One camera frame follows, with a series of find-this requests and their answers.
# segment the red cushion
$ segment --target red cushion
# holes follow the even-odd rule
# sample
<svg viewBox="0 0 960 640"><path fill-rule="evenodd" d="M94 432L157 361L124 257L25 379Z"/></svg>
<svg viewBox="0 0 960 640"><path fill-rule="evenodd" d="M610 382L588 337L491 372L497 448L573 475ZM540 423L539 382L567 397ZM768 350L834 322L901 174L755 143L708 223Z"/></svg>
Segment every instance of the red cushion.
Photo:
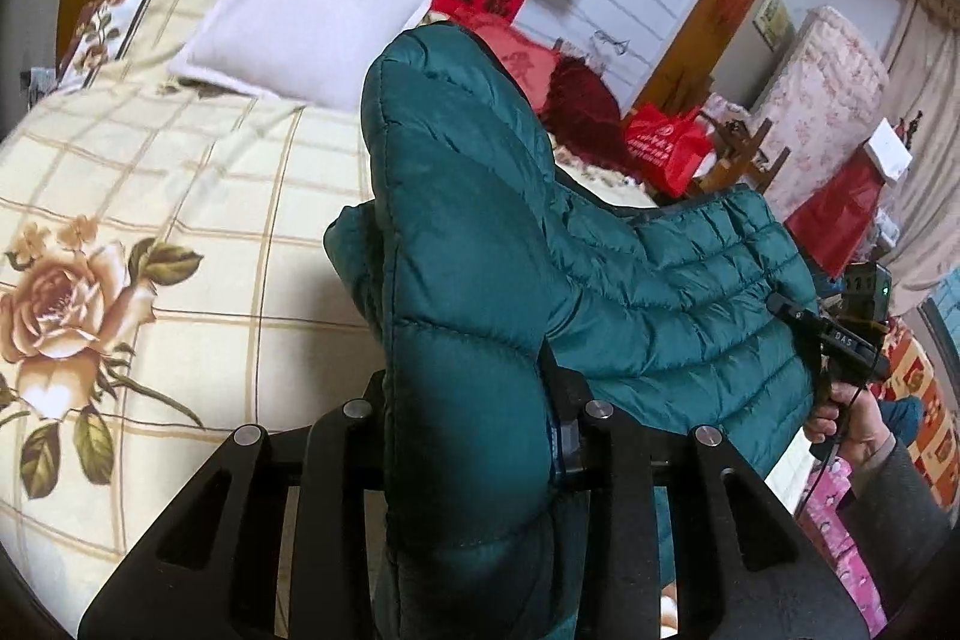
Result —
<svg viewBox="0 0 960 640"><path fill-rule="evenodd" d="M498 15L462 10L455 19L487 43L493 54L520 85L534 112L544 111L550 77L562 56L527 39Z"/></svg>
<svg viewBox="0 0 960 640"><path fill-rule="evenodd" d="M581 160L641 179L640 166L623 140L616 98L583 60L569 56L560 60L541 121Z"/></svg>

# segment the blue cloth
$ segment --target blue cloth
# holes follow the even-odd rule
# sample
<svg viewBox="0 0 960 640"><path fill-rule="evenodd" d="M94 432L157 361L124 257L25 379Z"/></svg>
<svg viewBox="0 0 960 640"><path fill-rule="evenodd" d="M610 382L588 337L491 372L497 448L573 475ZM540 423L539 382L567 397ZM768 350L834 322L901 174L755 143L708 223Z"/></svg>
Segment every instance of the blue cloth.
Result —
<svg viewBox="0 0 960 640"><path fill-rule="evenodd" d="M896 440L908 448L920 434L923 423L923 402L916 396L898 399L896 402L878 402L880 417Z"/></svg>

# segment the quilted fabric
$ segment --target quilted fabric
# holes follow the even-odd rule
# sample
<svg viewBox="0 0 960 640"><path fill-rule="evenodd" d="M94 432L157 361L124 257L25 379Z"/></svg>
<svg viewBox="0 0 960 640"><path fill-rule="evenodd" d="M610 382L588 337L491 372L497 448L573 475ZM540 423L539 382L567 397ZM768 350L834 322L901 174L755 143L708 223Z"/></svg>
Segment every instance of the quilted fabric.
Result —
<svg viewBox="0 0 960 640"><path fill-rule="evenodd" d="M529 105L456 26L398 37L362 114L376 199L325 246L386 353L381 632L572 636L586 507L549 485L544 338L597 398L718 426L766 475L810 408L812 359L765 300L812 306L810 275L752 191L619 218L560 186Z"/></svg>

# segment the red bag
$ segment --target red bag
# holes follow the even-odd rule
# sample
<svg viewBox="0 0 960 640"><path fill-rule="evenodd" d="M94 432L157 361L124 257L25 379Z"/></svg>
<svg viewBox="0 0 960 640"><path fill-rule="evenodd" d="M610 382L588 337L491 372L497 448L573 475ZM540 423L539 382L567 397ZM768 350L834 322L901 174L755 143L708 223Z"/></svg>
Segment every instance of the red bag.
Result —
<svg viewBox="0 0 960 640"><path fill-rule="evenodd" d="M713 149L707 132L697 124L699 114L697 107L671 118L653 104L645 104L623 135L643 179L674 199L683 195L700 162Z"/></svg>
<svg viewBox="0 0 960 640"><path fill-rule="evenodd" d="M839 277L877 213L883 175L864 148L786 220L793 239L832 278Z"/></svg>

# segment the human hand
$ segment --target human hand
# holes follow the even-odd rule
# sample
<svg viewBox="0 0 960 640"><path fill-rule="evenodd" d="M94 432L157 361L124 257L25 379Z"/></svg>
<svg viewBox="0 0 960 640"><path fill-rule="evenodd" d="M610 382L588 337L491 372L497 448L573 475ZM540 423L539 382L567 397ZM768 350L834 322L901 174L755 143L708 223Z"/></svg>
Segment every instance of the human hand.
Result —
<svg viewBox="0 0 960 640"><path fill-rule="evenodd" d="M810 442L823 442L837 431L837 419L840 417L838 405L851 405L856 395L856 387L848 383L833 383L826 403L815 405L803 424L803 433ZM883 446L890 437L890 429L880 417L877 400L868 390L856 396L856 403L850 410L850 424L847 436L840 445L838 455L853 469L862 466L870 456Z"/></svg>

